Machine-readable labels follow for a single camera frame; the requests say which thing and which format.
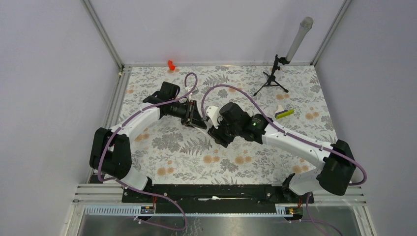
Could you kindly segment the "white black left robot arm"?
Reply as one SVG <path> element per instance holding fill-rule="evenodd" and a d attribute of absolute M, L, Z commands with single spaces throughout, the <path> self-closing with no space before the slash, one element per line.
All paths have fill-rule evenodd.
<path fill-rule="evenodd" d="M 150 200 L 153 190 L 147 185 L 148 177 L 133 167 L 130 148 L 133 141 L 164 116 L 179 118 L 186 127 L 207 128 L 197 102 L 191 99 L 180 102 L 179 91 L 179 86 L 163 82 L 160 90 L 143 100 L 134 115 L 109 129 L 99 128 L 94 134 L 90 167 L 133 187 L 133 194 L 140 202 Z"/>

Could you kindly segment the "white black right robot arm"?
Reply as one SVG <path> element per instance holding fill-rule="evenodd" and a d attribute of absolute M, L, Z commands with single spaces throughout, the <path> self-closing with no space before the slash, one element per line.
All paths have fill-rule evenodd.
<path fill-rule="evenodd" d="M 248 142 L 280 148 L 315 166 L 315 169 L 302 174 L 292 173 L 284 180 L 284 200 L 293 203 L 301 195 L 316 190 L 325 190 L 337 196 L 346 193 L 356 169 L 347 142 L 337 140 L 332 144 L 311 139 L 289 131 L 262 114 L 250 116 L 233 102 L 222 108 L 208 106 L 204 114 L 212 122 L 208 134 L 225 148 L 234 138 L 241 137 Z"/>

